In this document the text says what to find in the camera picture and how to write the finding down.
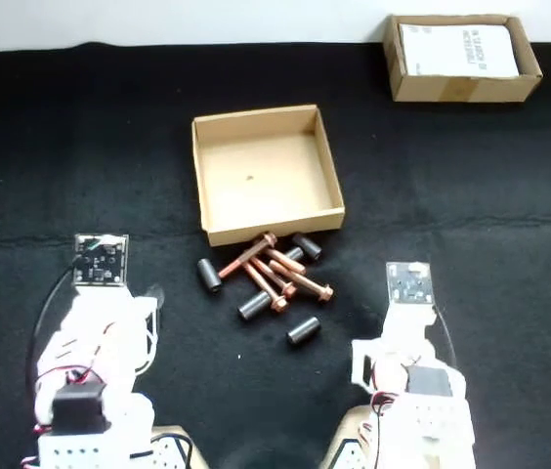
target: stack of papers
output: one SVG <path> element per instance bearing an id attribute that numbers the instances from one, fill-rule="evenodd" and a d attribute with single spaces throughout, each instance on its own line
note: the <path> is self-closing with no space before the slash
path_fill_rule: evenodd
<path id="1" fill-rule="evenodd" d="M 409 75 L 519 75 L 510 32 L 503 25 L 423 26 L 400 24 Z"/>

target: open cardboard box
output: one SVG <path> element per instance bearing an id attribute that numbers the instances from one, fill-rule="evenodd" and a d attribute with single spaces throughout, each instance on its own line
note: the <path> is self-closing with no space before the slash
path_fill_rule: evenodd
<path id="1" fill-rule="evenodd" d="M 416 25 L 502 24 L 510 31 L 520 75 L 512 78 L 474 76 L 408 75 L 403 57 L 400 23 Z M 521 21 L 503 15 L 392 16 L 384 34 L 394 101 L 406 102 L 523 102 L 542 79 L 542 71 L 531 49 Z"/>
<path id="2" fill-rule="evenodd" d="M 345 204 L 317 106 L 197 117 L 192 135 L 210 245 L 343 224 Z"/>

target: copper bolt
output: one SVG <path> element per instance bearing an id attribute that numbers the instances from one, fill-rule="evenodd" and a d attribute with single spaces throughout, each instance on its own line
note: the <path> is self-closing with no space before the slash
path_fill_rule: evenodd
<path id="1" fill-rule="evenodd" d="M 243 253 L 238 256 L 235 260 L 227 264 L 221 271 L 219 271 L 219 278 L 225 278 L 229 276 L 232 272 L 238 269 L 243 263 L 249 261 L 252 257 L 262 252 L 266 247 L 274 247 L 276 245 L 276 235 L 273 233 L 264 233 L 262 238 L 258 240 L 252 247 L 243 251 Z"/>
<path id="2" fill-rule="evenodd" d="M 283 276 L 293 280 L 295 283 L 305 286 L 309 290 L 313 291 L 314 293 L 317 294 L 318 299 L 321 301 L 329 300 L 334 294 L 334 290 L 330 288 L 330 285 L 321 286 L 318 283 L 314 283 L 309 278 L 301 276 L 295 272 L 289 271 L 284 266 L 282 266 L 278 261 L 270 261 L 269 267 L 271 267 L 272 270 L 276 271 L 278 274 L 282 274 Z"/>
<path id="3" fill-rule="evenodd" d="M 286 257 L 281 252 L 271 248 L 266 249 L 265 252 L 269 257 L 279 262 L 289 271 L 294 272 L 295 274 L 299 274 L 300 276 L 306 273 L 306 268 L 302 264 L 290 259 L 289 257 Z"/>
<path id="4" fill-rule="evenodd" d="M 265 277 L 269 278 L 273 283 L 275 283 L 282 289 L 282 295 L 284 295 L 288 299 L 291 299 L 293 297 L 293 295 L 297 291 L 297 288 L 295 288 L 295 285 L 293 285 L 292 281 L 286 281 L 282 279 L 282 277 L 279 277 L 267 264 L 265 264 L 257 257 L 252 257 L 250 261 Z"/>
<path id="5" fill-rule="evenodd" d="M 249 264 L 248 262 L 244 262 L 243 268 L 245 269 L 245 271 L 247 271 L 249 276 L 252 277 L 256 284 L 260 286 L 261 289 L 267 292 L 267 294 L 270 296 L 270 298 L 272 299 L 272 310 L 277 311 L 278 313 L 284 311 L 284 309 L 288 305 L 288 303 L 286 303 L 286 299 L 283 296 L 278 295 L 276 291 L 272 288 L 272 286 L 269 285 L 265 278 L 261 276 L 251 264 Z"/>

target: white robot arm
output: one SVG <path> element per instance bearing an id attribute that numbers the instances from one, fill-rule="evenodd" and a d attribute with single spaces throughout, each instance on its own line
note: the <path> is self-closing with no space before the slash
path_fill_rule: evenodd
<path id="1" fill-rule="evenodd" d="M 347 443 L 348 450 L 323 467 L 475 469 L 466 382 L 455 369 L 453 345 L 435 307 L 430 266 L 390 262 L 387 283 L 390 305 L 381 336 L 352 342 L 352 383 L 371 395 L 370 410 L 352 413 L 357 437 L 340 438 L 340 448 Z M 453 366 L 437 359 L 425 338 L 437 317 Z"/>
<path id="2" fill-rule="evenodd" d="M 39 451 L 22 467 L 154 467 L 154 410 L 133 387 L 156 354 L 162 289 L 155 285 L 139 297 L 128 290 L 127 235 L 78 234 L 75 250 L 66 272 L 77 296 L 30 373 Z M 185 467 L 192 442 L 175 437 L 188 451 L 179 445 L 178 458 L 165 460 Z"/>

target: black ferrite bead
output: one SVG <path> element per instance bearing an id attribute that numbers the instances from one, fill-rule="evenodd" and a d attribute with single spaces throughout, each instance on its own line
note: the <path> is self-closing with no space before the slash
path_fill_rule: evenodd
<path id="1" fill-rule="evenodd" d="M 316 261 L 321 255 L 321 248 L 310 238 L 301 233 L 293 236 L 293 242 L 304 250 L 304 253 L 313 261 Z"/>
<path id="2" fill-rule="evenodd" d="M 211 292 L 219 291 L 221 288 L 221 279 L 219 274 L 208 259 L 200 259 L 197 262 L 197 273 L 202 283 Z"/>
<path id="3" fill-rule="evenodd" d="M 291 345 L 299 345 L 313 337 L 321 329 L 321 323 L 312 317 L 286 333 L 286 340 Z"/>
<path id="4" fill-rule="evenodd" d="M 238 313 L 244 320 L 252 320 L 263 310 L 272 304 L 271 297 L 266 291 L 261 291 L 252 296 L 248 301 L 239 306 Z"/>
<path id="5" fill-rule="evenodd" d="M 284 255 L 294 261 L 300 261 L 304 257 L 304 251 L 301 247 L 295 246 L 286 251 Z"/>

